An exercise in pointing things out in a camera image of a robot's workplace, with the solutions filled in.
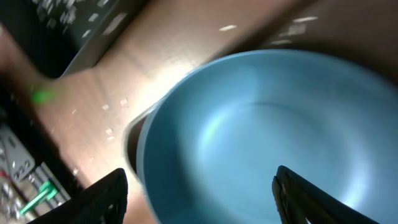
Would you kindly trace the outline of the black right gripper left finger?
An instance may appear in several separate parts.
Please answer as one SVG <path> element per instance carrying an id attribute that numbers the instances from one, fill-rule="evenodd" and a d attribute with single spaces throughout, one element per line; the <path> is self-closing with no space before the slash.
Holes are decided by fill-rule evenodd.
<path id="1" fill-rule="evenodd" d="M 117 168 L 81 194 L 32 221 L 33 224 L 123 224 L 128 184 Z"/>

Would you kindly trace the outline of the dark blue plate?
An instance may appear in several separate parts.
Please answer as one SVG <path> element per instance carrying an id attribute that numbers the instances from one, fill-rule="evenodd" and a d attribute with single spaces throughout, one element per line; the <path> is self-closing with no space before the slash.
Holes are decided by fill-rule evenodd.
<path id="1" fill-rule="evenodd" d="M 397 87 L 314 52 L 223 57 L 190 73 L 147 117 L 136 165 L 159 223 L 279 223 L 279 166 L 396 223 Z"/>

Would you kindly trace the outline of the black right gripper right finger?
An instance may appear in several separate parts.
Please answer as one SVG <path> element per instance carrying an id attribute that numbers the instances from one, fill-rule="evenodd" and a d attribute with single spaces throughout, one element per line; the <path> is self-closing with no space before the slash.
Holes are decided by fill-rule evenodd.
<path id="1" fill-rule="evenodd" d="M 375 223 L 286 166 L 278 167 L 272 194 L 283 224 Z"/>

